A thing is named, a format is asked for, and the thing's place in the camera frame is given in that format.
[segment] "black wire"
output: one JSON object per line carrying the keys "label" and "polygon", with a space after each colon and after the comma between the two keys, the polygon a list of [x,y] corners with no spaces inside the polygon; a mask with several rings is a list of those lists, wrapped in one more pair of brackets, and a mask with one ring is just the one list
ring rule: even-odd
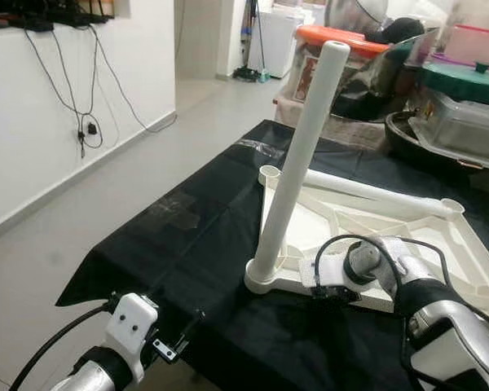
{"label": "black wire", "polygon": [[104,134],[101,131],[101,126],[99,125],[98,119],[93,116],[92,114],[85,114],[81,117],[81,127],[83,128],[83,120],[86,117],[90,117],[94,120],[96,123],[96,129],[98,130],[98,136],[99,136],[99,144],[98,145],[90,145],[85,139],[83,139],[83,143],[87,145],[91,149],[100,149],[102,145],[104,145]]}
{"label": "black wire", "polygon": [[[402,287],[402,279],[400,276],[400,273],[397,269],[397,266],[395,265],[394,261],[392,261],[391,255],[386,251],[385,248],[383,248],[379,243],[377,243],[375,240],[370,239],[368,237],[362,236],[362,235],[339,235],[334,238],[331,238],[328,240],[326,243],[323,244],[323,246],[319,249],[317,252],[317,255],[315,257],[315,264],[314,264],[314,272],[315,272],[315,282],[317,285],[317,288],[320,288],[320,276],[319,276],[319,264],[320,264],[320,258],[322,257],[324,251],[333,243],[336,243],[339,240],[343,239],[359,239],[363,240],[365,242],[370,243],[372,246],[374,246],[376,249],[378,249],[381,254],[385,257],[387,262],[390,265],[390,268],[393,272],[395,282],[397,284],[397,292],[400,290]],[[408,238],[400,238],[403,242],[408,242],[408,243],[413,243],[413,244],[419,244],[424,247],[430,248],[434,250],[440,257],[440,263],[442,265],[442,271],[443,271],[443,277],[446,281],[446,285],[455,291],[454,287],[452,286],[451,279],[449,277],[449,271],[447,269],[447,262],[445,255],[443,254],[442,250],[439,248],[433,246],[432,244],[421,242],[420,240],[414,240],[414,239],[408,239]],[[471,305],[468,305],[465,303],[471,310],[473,310]],[[453,390],[453,391],[461,391],[462,389],[460,387],[457,387],[453,384],[449,384],[446,381],[435,379],[432,376],[426,375],[425,373],[418,371],[417,369],[412,367],[411,360],[407,355],[407,345],[408,345],[408,319],[403,318],[403,329],[402,329],[402,335],[401,335],[401,345],[400,345],[400,364],[402,367],[410,374],[415,376],[417,379],[423,380],[426,383],[429,383],[439,389],[446,389],[446,390]]]}
{"label": "black wire", "polygon": [[370,243],[375,248],[377,248],[378,251],[380,251],[381,254],[387,259],[387,261],[390,265],[390,268],[393,271],[395,281],[397,283],[397,291],[400,290],[400,288],[402,287],[402,279],[400,278],[400,273],[397,270],[397,266],[395,265],[394,262],[391,261],[391,255],[387,252],[387,250],[373,239],[367,238],[366,236],[353,235],[353,234],[335,236],[334,238],[331,238],[326,243],[324,243],[322,245],[322,247],[319,249],[319,251],[317,252],[317,256],[315,257],[315,263],[314,263],[315,282],[317,284],[317,288],[319,288],[321,286],[320,285],[320,271],[319,271],[320,258],[322,257],[324,251],[326,251],[326,248],[328,248],[329,246],[331,246],[335,242],[338,242],[339,240],[344,240],[344,239],[363,240],[365,242]]}
{"label": "black wire", "polygon": [[98,45],[99,45],[99,49],[101,50],[101,53],[102,53],[102,56],[105,60],[105,63],[108,67],[108,69],[110,70],[111,74],[112,74],[112,77],[114,78],[114,80],[116,81],[116,84],[117,84],[117,88],[118,90],[120,91],[120,94],[121,96],[123,97],[123,99],[125,100],[125,102],[127,103],[127,106],[129,107],[130,109],[130,112],[132,113],[132,116],[134,117],[134,119],[148,132],[148,133],[158,133],[159,131],[161,131],[161,129],[158,129],[158,130],[150,130],[140,119],[139,119],[139,116],[136,114],[136,111],[134,110],[134,106],[132,105],[132,103],[130,102],[130,100],[127,98],[127,95],[125,93],[125,91],[123,90],[123,87],[121,86],[121,82],[120,82],[120,79],[118,78],[116,72],[114,72],[114,69],[112,68],[112,65],[109,63],[108,61],[108,58],[107,58],[107,54],[105,53],[105,49],[104,49],[104,46],[103,44],[101,43],[101,41],[99,40],[99,37],[98,37],[98,33],[96,32],[96,29],[94,28],[94,26],[91,25],[91,30],[92,30],[92,33],[96,36],[96,41],[98,42]]}
{"label": "black wire", "polygon": [[25,367],[20,371],[20,374],[16,377],[12,386],[9,388],[9,391],[17,391],[18,388],[22,385],[27,375],[31,372],[37,362],[42,358],[42,356],[49,350],[56,342],[58,342],[65,334],[73,330],[80,323],[85,322],[88,318],[92,318],[94,315],[99,314],[100,312],[104,312],[108,310],[109,302],[102,304],[100,307],[94,308],[89,312],[83,314],[77,319],[74,319],[67,326],[63,327],[56,334],[53,335],[25,364]]}
{"label": "black wire", "polygon": [[104,5],[101,3],[101,0],[98,0],[98,6],[99,6],[99,13],[101,14],[101,16],[105,16]]}
{"label": "black wire", "polygon": [[452,391],[466,391],[462,389],[461,387],[453,384],[449,384],[446,381],[439,380],[433,376],[429,376],[425,374],[424,372],[418,371],[417,369],[413,368],[411,364],[411,359],[408,356],[408,320],[405,318],[402,318],[402,329],[401,329],[401,343],[400,343],[400,365],[404,370],[415,376],[417,379],[423,380],[426,383],[429,383],[433,386],[436,387],[438,390],[452,390]]}
{"label": "black wire", "polygon": [[[38,58],[38,61],[40,63],[40,65],[42,66],[43,68],[43,71],[45,72],[45,74],[47,75],[47,78],[49,79],[49,82],[51,83],[51,86],[54,90],[54,92],[56,93],[56,96],[58,97],[58,100],[62,103],[62,105],[64,105],[64,107],[66,107],[68,110],[70,110],[71,112],[74,113],[74,115],[76,116],[76,120],[77,120],[77,140],[78,140],[78,143],[80,144],[80,148],[81,148],[81,158],[84,158],[85,157],[85,146],[89,147],[89,148],[92,148],[92,149],[98,149],[100,147],[102,147],[102,145],[104,144],[104,137],[103,137],[103,133],[102,133],[102,130],[101,130],[101,126],[99,124],[99,121],[98,119],[92,115],[92,112],[94,111],[94,105],[95,105],[95,84],[96,84],[96,76],[97,76],[97,72],[98,72],[98,47],[99,47],[99,42],[97,39],[95,39],[95,51],[94,51],[94,59],[93,59],[93,71],[92,71],[92,76],[91,76],[91,83],[90,83],[90,106],[89,106],[89,109],[87,112],[80,112],[78,109],[77,109],[77,105],[76,105],[76,100],[74,98],[74,93],[73,93],[73,87],[71,85],[71,82],[70,82],[70,79],[68,77],[68,72],[67,72],[67,67],[65,65],[65,60],[64,60],[64,55],[63,55],[63,52],[62,52],[62,49],[61,49],[61,45],[59,43],[59,39],[58,37],[56,36],[55,32],[52,31],[52,37],[54,38],[55,40],[55,44],[56,44],[56,48],[57,48],[57,51],[58,51],[58,56],[59,56],[59,61],[60,61],[60,64],[61,64],[61,67],[62,67],[62,70],[64,72],[64,78],[65,78],[65,81],[67,83],[67,87],[68,87],[68,90],[69,90],[69,94],[71,96],[71,101],[72,101],[72,106],[69,105],[68,103],[66,103],[64,101],[64,98],[62,97],[61,93],[58,91],[58,89],[56,88],[56,85],[54,83],[54,80],[51,76],[51,74],[49,73],[46,65],[44,64],[43,60],[42,60],[42,57],[40,56],[40,53],[38,52],[38,49],[36,47],[36,45],[34,44],[33,42],[33,39],[29,36],[27,30],[24,30],[24,33],[25,33],[25,36],[28,38],[31,46],[33,47],[34,49],[34,52]],[[86,141],[86,136],[85,136],[85,132],[84,132],[84,120],[85,118],[87,117],[90,117],[92,118],[96,125],[97,125],[97,129],[98,129],[98,134],[99,134],[99,144],[98,145],[90,145],[87,141]]]}
{"label": "black wire", "polygon": [[259,2],[256,2],[256,7],[258,10],[258,27],[259,27],[259,41],[261,42],[261,57],[262,57],[262,69],[266,69],[266,65],[264,62],[264,47],[262,44],[262,26],[261,26],[261,12],[259,10]]}
{"label": "black wire", "polygon": [[42,69],[43,69],[43,72],[46,74],[47,76],[47,79],[49,79],[49,82],[52,86],[52,89],[54,90],[54,92],[56,93],[56,96],[58,97],[58,100],[67,108],[69,109],[70,111],[74,111],[74,108],[71,107],[69,104],[67,104],[64,99],[62,98],[62,95],[59,93],[58,89],[56,88],[56,84],[51,76],[51,74],[49,73],[49,71],[47,70],[47,67],[45,65],[45,63],[43,62],[43,59],[42,57],[40,56],[40,52],[38,51],[38,48],[36,47],[36,45],[34,44],[33,42],[33,39],[31,38],[31,36],[28,34],[27,32],[27,29],[24,29],[24,33],[25,33],[25,36],[27,37],[27,39],[29,40],[31,46],[33,47],[33,50],[34,50],[34,53],[36,54],[37,58],[38,58],[38,61],[40,63],[40,65],[42,66]]}
{"label": "black wire", "polygon": [[187,0],[183,0],[183,8],[181,9],[181,27],[179,28],[178,34],[178,45],[175,48],[174,58],[178,59],[179,49],[181,48],[181,41],[183,39],[183,27],[185,24],[185,8],[187,6]]}
{"label": "black wire", "polygon": [[[418,244],[420,246],[424,246],[427,248],[432,249],[438,254],[438,257],[440,258],[440,265],[442,266],[442,274],[443,274],[443,279],[446,282],[446,285],[451,288],[454,292],[456,292],[455,287],[452,284],[451,281],[451,276],[449,275],[449,269],[447,268],[447,261],[446,261],[446,256],[442,252],[442,250],[438,247],[433,246],[432,244],[421,242],[420,240],[415,240],[415,239],[408,239],[408,238],[400,238],[403,242],[408,242],[408,243],[413,243],[413,244]],[[486,320],[489,323],[489,315],[487,315],[485,312],[482,310],[476,308],[474,305],[468,303],[467,301],[464,300],[465,306],[467,306],[471,311],[473,311],[476,315],[481,317],[482,319]]]}

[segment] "table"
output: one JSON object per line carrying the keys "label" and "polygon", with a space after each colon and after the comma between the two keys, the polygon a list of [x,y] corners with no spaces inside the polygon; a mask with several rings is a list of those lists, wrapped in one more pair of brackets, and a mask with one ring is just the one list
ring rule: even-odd
{"label": "table", "polygon": [[[184,359],[222,389],[407,390],[400,321],[288,292],[256,296],[243,285],[258,244],[262,165],[282,167],[293,130],[264,121],[86,256],[57,305],[150,292],[169,314],[207,319]],[[489,249],[489,195],[321,139],[312,169],[392,191],[449,197]],[[163,310],[167,323],[167,310]],[[170,316],[168,324],[176,317]]]}

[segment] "green lid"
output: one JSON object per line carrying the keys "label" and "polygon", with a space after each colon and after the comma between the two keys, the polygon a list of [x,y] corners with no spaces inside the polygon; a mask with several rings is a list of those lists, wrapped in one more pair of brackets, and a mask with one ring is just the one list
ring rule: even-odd
{"label": "green lid", "polygon": [[454,100],[469,100],[489,104],[489,71],[485,64],[475,68],[458,64],[424,65],[421,74],[424,85],[440,91]]}

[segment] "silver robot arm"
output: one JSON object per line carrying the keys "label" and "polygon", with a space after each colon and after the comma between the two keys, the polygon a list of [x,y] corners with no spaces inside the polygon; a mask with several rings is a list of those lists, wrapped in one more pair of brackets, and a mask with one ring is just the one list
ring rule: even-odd
{"label": "silver robot arm", "polygon": [[167,345],[158,337],[159,310],[145,296],[130,293],[121,297],[108,322],[103,344],[85,353],[73,373],[51,391],[120,391],[141,382],[142,361],[145,366],[159,357],[169,364],[176,362],[205,314],[198,310],[179,339]]}
{"label": "silver robot arm", "polygon": [[[352,245],[344,260],[344,276],[351,282],[347,285],[366,286],[377,280],[391,296],[395,313],[407,320],[407,334],[416,349],[412,368],[441,381],[478,374],[477,383],[489,389],[489,331],[483,322],[401,239],[373,240],[390,259],[379,246],[365,241]],[[421,385],[426,390],[434,388],[424,381]]]}

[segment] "tiled floor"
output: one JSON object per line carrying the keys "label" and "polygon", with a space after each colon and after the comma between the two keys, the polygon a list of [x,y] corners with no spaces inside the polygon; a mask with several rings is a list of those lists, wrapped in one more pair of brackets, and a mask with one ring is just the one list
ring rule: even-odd
{"label": "tiled floor", "polygon": [[[0,391],[49,336],[96,304],[54,307],[90,248],[262,119],[273,118],[271,99],[280,84],[180,82],[174,125],[141,138],[0,237]],[[81,353],[101,342],[107,319],[103,314],[71,332],[22,389],[54,385]],[[191,378],[186,364],[158,364],[141,389],[216,389]]]}

